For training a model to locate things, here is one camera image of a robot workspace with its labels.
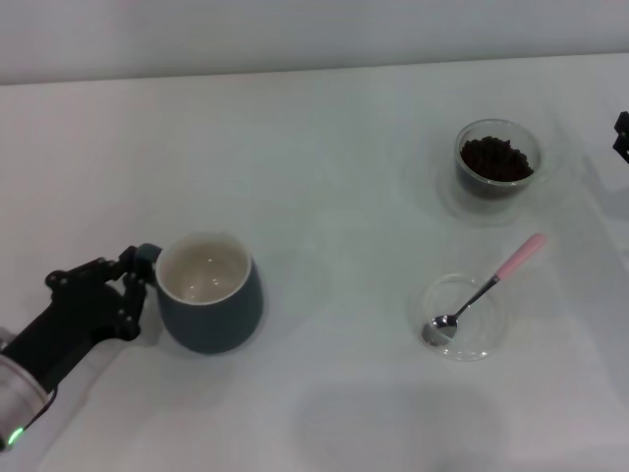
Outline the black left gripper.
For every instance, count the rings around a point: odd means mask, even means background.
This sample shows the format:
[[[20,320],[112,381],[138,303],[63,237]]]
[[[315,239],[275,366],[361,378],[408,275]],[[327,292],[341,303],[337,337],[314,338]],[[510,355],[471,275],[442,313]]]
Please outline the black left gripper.
[[[51,392],[100,342],[136,339],[146,297],[146,283],[135,272],[138,248],[128,247],[116,260],[97,258],[45,278],[50,305],[4,349],[3,355]],[[123,279],[123,296],[110,281]]]

